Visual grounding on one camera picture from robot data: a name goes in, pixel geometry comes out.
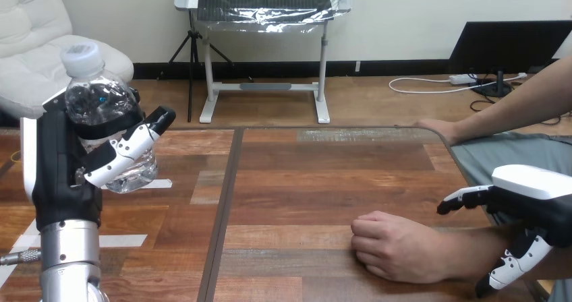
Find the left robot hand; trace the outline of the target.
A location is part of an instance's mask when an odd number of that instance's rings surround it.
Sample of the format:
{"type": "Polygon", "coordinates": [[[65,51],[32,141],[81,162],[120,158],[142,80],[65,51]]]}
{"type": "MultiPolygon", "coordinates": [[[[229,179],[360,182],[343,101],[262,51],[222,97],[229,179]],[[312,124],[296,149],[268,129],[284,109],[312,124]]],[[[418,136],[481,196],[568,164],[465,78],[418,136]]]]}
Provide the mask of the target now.
{"type": "Polygon", "coordinates": [[[21,161],[24,189],[36,209],[36,227],[84,220],[101,225],[102,186],[128,170],[165,133],[175,111],[159,106],[120,140],[91,152],[81,144],[82,130],[67,116],[64,90],[43,103],[37,119],[23,118],[21,161]]]}

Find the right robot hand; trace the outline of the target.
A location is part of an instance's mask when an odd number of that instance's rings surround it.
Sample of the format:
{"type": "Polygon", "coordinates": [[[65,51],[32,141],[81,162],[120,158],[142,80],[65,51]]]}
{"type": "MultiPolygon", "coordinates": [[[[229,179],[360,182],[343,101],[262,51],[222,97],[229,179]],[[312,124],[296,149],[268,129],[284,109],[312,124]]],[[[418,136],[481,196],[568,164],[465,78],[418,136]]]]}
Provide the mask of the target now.
{"type": "Polygon", "coordinates": [[[571,246],[571,177],[524,164],[496,167],[490,185],[461,188],[437,207],[445,215],[485,206],[520,220],[524,230],[494,267],[477,282],[477,298],[505,288],[539,264],[550,251],[571,246]]]}

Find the person's hand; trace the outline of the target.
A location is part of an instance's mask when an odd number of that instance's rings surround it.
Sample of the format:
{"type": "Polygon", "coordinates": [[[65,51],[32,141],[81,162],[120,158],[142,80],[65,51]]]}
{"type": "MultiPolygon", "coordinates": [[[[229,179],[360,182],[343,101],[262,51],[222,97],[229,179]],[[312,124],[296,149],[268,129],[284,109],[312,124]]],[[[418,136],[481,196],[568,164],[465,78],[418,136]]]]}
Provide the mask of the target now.
{"type": "Polygon", "coordinates": [[[376,276],[430,284],[467,276],[459,234],[374,211],[352,221],[351,247],[376,276]]]}
{"type": "Polygon", "coordinates": [[[413,126],[434,130],[451,145],[459,144],[465,139],[461,125],[458,122],[438,119],[420,119],[416,121],[413,126]]]}

